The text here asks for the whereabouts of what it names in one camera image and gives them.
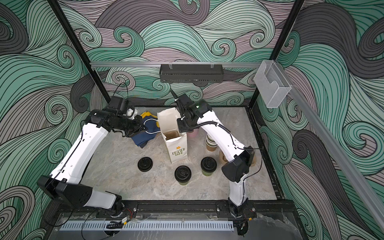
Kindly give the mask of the white paper takeout bag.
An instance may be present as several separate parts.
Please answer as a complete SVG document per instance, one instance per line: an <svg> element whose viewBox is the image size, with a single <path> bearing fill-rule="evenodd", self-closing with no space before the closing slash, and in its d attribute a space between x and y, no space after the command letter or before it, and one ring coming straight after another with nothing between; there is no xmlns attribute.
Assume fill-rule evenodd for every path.
<svg viewBox="0 0 384 240"><path fill-rule="evenodd" d="M157 113L161 135L166 144L172 164L188 158L187 134L180 133L177 120L181 118L176 108Z"/></svg>

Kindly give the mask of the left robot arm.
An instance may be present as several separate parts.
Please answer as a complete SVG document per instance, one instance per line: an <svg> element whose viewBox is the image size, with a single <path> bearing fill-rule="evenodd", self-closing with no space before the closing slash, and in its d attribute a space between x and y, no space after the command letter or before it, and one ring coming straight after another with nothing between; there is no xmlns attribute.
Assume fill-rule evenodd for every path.
<svg viewBox="0 0 384 240"><path fill-rule="evenodd" d="M92 207L118 216L124 208L122 197L101 192L81 184L86 167L99 144L111 132L130 138L147 130L140 115L129 117L119 111L93 110L67 155L47 176L40 176L37 185L52 200L60 201L72 209Z"/></svg>

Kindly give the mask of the green paper coffee cup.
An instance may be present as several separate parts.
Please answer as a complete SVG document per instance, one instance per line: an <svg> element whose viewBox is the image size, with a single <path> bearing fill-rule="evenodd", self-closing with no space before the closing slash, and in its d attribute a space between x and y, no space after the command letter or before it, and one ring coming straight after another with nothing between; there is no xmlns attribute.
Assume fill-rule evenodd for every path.
<svg viewBox="0 0 384 240"><path fill-rule="evenodd" d="M189 183L189 181L188 182L178 182L180 185L182 185L182 186L185 186L185 185L187 185L188 183Z"/></svg>

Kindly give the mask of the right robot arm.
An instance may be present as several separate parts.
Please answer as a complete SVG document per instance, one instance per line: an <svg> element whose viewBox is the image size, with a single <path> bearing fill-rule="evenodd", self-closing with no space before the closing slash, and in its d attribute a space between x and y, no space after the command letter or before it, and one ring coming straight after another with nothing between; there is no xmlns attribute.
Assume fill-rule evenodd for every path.
<svg viewBox="0 0 384 240"><path fill-rule="evenodd" d="M238 141L206 101L194 102L186 94L177 96L174 91L171 91L171 94L180 113L177 118L179 132L188 133L203 129L227 159L228 162L222 166L222 172L230 181L230 207L234 215L238 214L246 205L245 180L255 155L255 148L247 147Z"/></svg>

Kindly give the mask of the brown pulp cup carrier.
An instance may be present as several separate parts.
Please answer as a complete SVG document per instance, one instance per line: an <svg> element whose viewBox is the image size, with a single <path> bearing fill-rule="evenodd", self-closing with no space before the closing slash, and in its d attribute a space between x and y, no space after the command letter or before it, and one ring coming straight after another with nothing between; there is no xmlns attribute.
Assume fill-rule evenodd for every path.
<svg viewBox="0 0 384 240"><path fill-rule="evenodd" d="M166 138L166 141L176 139L180 137L180 133L178 131L169 131L164 133L164 136Z"/></svg>

